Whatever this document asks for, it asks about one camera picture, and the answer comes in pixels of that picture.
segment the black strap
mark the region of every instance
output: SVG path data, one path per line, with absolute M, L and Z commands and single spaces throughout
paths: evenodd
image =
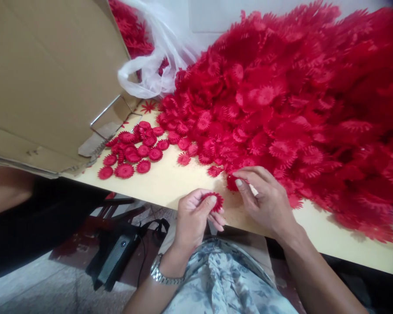
M 142 235 L 145 235 L 145 232 L 147 231 L 147 229 L 154 222 L 158 223 L 159 225 L 156 227 L 156 229 L 153 230 L 152 240 L 153 240 L 154 245 L 156 245 L 157 247 L 161 247 L 163 240 L 165 239 L 165 235 L 163 234 L 162 228 L 165 227 L 166 234 L 170 228 L 170 224 L 166 219 L 164 219 L 164 218 L 156 219 L 156 220 L 145 223 L 143 226 L 140 226 L 140 233 Z

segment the forearm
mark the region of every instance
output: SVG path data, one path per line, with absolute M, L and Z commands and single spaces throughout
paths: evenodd
M 301 226 L 291 235 L 277 239 L 284 249 L 297 292 L 307 313 L 367 313 L 315 249 Z
M 192 252 L 185 252 L 174 244 L 166 251 L 160 262 L 160 272 L 168 278 L 181 278 L 185 274 Z M 172 300 L 178 285 L 164 285 L 148 276 L 132 295 L 124 313 L 159 314 Z

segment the wrist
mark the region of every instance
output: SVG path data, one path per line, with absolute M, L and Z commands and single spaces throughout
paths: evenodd
M 173 243 L 160 261 L 160 272 L 168 278 L 183 277 L 191 254 Z

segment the black bag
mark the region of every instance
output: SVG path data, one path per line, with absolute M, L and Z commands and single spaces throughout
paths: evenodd
M 120 222 L 114 231 L 101 235 L 99 251 L 86 268 L 86 273 L 92 277 L 95 291 L 102 285 L 105 286 L 106 291 L 112 291 L 115 282 L 120 279 L 148 227 L 154 222 L 159 225 L 152 233 L 152 240 L 157 247 L 160 247 L 166 236 L 162 232 L 162 227 L 165 227 L 166 233 L 170 227 L 164 218 L 153 220 L 140 227 Z

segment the silver wristwatch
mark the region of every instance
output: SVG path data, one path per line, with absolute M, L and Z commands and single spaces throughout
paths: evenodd
M 153 277 L 155 281 L 165 285 L 176 285 L 181 284 L 185 280 L 185 276 L 182 278 L 167 278 L 162 275 L 159 270 L 160 261 L 162 260 L 163 254 L 159 254 L 156 256 L 153 265 L 150 269 L 150 275 Z

